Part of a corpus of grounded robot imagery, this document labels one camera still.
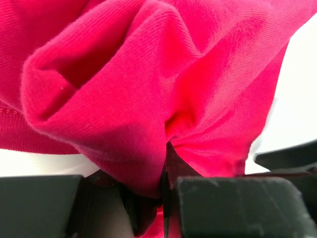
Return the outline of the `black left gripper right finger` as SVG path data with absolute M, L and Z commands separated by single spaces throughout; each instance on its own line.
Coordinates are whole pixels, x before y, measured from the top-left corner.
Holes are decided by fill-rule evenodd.
M 166 238 L 314 238 L 317 178 L 205 178 L 167 145 Z

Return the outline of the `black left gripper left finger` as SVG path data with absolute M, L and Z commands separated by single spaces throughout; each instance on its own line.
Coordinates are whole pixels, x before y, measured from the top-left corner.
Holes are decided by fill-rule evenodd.
M 158 200 L 103 178 L 3 177 L 3 238 L 133 238 L 153 222 Z

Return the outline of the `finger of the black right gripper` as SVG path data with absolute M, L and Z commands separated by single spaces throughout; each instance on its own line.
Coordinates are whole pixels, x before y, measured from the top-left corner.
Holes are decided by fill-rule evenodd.
M 245 177 L 317 177 L 317 142 L 258 154 L 255 163 L 269 171 Z

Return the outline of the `red t shirt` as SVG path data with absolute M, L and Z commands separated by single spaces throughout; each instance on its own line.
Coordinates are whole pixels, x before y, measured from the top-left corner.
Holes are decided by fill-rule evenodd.
M 314 0 L 3 0 L 0 174 L 97 168 L 160 196 L 171 142 L 205 177 L 245 172 Z

